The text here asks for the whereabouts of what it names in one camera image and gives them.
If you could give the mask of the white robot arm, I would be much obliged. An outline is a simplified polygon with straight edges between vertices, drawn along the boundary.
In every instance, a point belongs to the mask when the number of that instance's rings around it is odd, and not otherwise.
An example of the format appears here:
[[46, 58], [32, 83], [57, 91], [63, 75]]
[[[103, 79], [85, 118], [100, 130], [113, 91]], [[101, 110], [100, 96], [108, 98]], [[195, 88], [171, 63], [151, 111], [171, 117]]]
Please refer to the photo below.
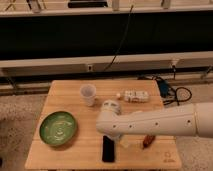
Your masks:
[[213, 102], [122, 115], [119, 103], [106, 100], [97, 117], [96, 129], [111, 140], [123, 135], [213, 138]]

